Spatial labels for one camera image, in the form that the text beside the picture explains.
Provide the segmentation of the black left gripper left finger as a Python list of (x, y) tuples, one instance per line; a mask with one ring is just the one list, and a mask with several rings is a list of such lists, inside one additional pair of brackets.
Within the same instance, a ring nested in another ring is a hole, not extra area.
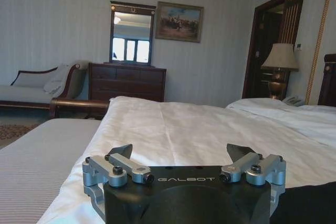
[(82, 164), (83, 191), (91, 199), (96, 211), (104, 211), (104, 194), (98, 186), (107, 183), (112, 187), (122, 187), (128, 177), (137, 184), (151, 184), (153, 175), (148, 166), (130, 160), (133, 145), (115, 147), (104, 157), (89, 156)]

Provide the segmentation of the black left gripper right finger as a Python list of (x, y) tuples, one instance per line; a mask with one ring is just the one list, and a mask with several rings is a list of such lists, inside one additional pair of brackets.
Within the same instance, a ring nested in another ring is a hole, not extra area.
[(246, 181), (251, 185), (270, 183), (270, 211), (275, 211), (279, 196), (285, 192), (286, 161), (282, 156), (274, 154), (263, 158), (247, 146), (227, 144), (226, 149), (233, 163), (221, 167), (220, 180), (236, 183), (240, 181), (242, 174), (246, 174)]

